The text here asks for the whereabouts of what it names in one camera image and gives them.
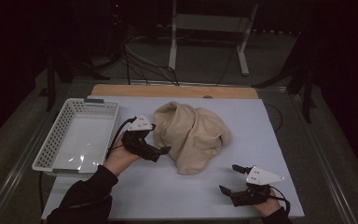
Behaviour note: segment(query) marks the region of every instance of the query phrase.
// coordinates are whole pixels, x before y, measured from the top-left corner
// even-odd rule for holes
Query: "white tabletop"
[[[145,114],[153,122],[154,111],[176,101],[203,107],[217,114],[233,132],[232,143],[221,150],[198,175],[179,175],[174,161],[161,156],[158,162],[139,160],[122,173],[113,187],[113,205],[109,218],[150,219],[218,219],[258,217],[252,206],[234,207],[220,192],[219,185],[233,191],[246,189],[246,175],[234,172],[232,164],[256,165],[285,177],[272,184],[291,202],[290,217],[303,217],[292,177],[287,169],[269,116],[258,99],[191,99],[160,97],[90,97],[120,102],[121,120]],[[153,145],[152,134],[146,142]],[[78,178],[57,177],[42,218],[58,207],[65,192]]]

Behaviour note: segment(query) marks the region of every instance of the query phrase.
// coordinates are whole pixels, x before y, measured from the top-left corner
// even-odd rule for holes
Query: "floor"
[[[279,74],[295,42],[296,38],[290,35],[251,35],[246,49],[251,75],[244,77],[237,56],[235,53],[231,55],[232,44],[211,46],[199,43],[200,46],[191,41],[181,41],[175,74],[182,85],[250,86]],[[168,64],[169,46],[167,38],[139,37],[130,42],[128,52],[132,51],[151,63],[164,65]],[[61,109],[64,99],[85,97],[96,83],[128,83],[124,63],[125,60],[122,60],[102,72],[111,77],[109,81],[83,76],[76,77],[70,84],[57,81],[57,102],[51,112],[46,112],[47,98],[39,96],[39,92],[47,86],[46,72],[37,78],[34,91],[0,129],[0,223],[40,222],[41,206],[46,202],[54,178],[35,172],[31,164],[57,111]],[[131,70],[132,84],[146,84],[145,77],[152,84],[172,84],[165,77],[173,78],[169,70],[164,70],[165,75],[158,67],[142,66],[132,65],[132,69],[139,74]],[[306,214],[293,221],[304,224],[358,223],[358,161],[318,87],[313,88],[315,107],[310,111],[312,124],[308,124],[300,113],[301,94],[289,95],[284,91],[289,81],[290,78],[286,78],[257,91],[266,104],[272,126],[278,129],[276,136]],[[39,192],[42,192],[43,200],[40,200]],[[245,220],[140,223],[167,222],[245,223]],[[248,223],[260,223],[260,220]]]

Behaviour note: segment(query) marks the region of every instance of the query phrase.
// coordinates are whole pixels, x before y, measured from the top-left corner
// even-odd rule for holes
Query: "crumpled cloth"
[[[232,140],[226,124],[204,108],[169,102],[154,113],[155,145],[172,147],[178,173],[195,175]]]

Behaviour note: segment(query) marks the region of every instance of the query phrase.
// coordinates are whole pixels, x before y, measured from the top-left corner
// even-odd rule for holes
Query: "white metal frame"
[[[241,73],[244,76],[249,75],[248,64],[245,58],[245,47],[252,31],[253,22],[255,20],[255,13],[257,12],[258,4],[254,4],[251,15],[248,18],[236,17],[221,17],[221,16],[206,16],[206,15],[190,15],[180,14],[176,12],[176,0],[173,0],[172,8],[172,43],[170,51],[169,67],[175,69],[176,67],[176,30],[177,29],[191,29],[191,30],[209,30],[209,31],[224,31],[237,32],[243,31],[243,40],[237,46],[238,59],[240,61]]]

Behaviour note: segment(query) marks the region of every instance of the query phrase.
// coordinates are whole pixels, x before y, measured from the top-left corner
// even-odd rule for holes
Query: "basket handle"
[[[104,106],[104,100],[103,99],[84,99],[84,104],[87,106]]]

